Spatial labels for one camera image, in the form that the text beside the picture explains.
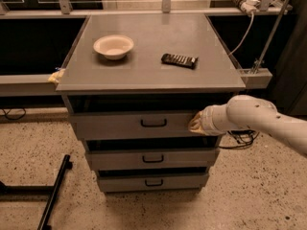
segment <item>floor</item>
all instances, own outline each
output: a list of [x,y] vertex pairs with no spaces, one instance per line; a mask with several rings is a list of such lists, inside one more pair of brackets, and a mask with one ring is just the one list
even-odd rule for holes
[[[126,9],[139,6],[121,1]],[[223,137],[221,145],[233,144]],[[306,229],[307,160],[266,134],[249,149],[222,149],[201,190],[104,194],[65,108],[27,109],[19,121],[0,111],[0,181],[6,185],[53,185],[65,154],[73,169],[61,185],[52,229]],[[0,196],[0,229],[37,229],[45,199]]]

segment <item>bowl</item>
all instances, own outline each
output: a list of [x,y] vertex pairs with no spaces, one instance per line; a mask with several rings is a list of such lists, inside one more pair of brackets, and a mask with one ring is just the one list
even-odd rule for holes
[[107,59],[123,58],[134,46],[133,40],[125,35],[113,34],[99,38],[94,50]]

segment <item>white robotic arm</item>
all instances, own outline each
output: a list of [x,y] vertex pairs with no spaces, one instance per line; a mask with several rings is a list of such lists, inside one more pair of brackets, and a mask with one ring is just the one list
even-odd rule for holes
[[231,130],[252,129],[307,156],[307,122],[278,113],[268,101],[239,95],[227,104],[210,105],[189,123],[189,130],[204,135],[221,135]]

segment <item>black drawer handle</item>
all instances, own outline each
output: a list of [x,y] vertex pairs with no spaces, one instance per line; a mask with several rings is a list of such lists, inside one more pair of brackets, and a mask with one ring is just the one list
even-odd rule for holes
[[162,154],[161,158],[159,160],[147,160],[145,156],[142,157],[143,162],[150,164],[150,163],[161,163],[164,161],[164,155]]
[[164,119],[162,124],[148,125],[148,124],[145,124],[144,120],[141,119],[141,126],[142,127],[165,127],[167,126],[167,120]]
[[148,181],[145,180],[145,185],[146,185],[147,187],[160,187],[160,186],[163,185],[163,183],[164,183],[163,179],[161,179],[161,181],[158,182],[158,183],[148,183]]

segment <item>remote control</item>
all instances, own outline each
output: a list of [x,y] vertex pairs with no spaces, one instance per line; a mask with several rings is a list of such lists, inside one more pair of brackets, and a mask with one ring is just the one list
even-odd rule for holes
[[180,55],[164,54],[161,58],[163,64],[170,64],[175,66],[195,69],[197,57],[184,57]]

